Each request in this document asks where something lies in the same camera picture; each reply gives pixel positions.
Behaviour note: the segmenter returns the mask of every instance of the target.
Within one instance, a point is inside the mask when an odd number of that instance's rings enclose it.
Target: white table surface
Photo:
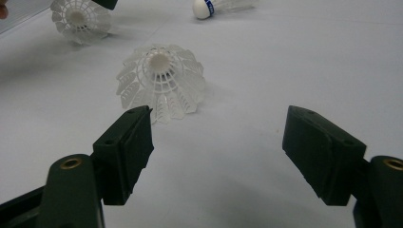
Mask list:
[[[193,17],[190,0],[120,0],[90,47],[59,34],[50,10],[0,34],[0,202],[45,184],[58,159],[92,153],[124,112],[122,60],[154,43],[204,66],[197,113],[152,127],[155,150],[106,227],[355,227],[281,149],[288,105],[312,109],[402,158],[403,1],[273,0]]]

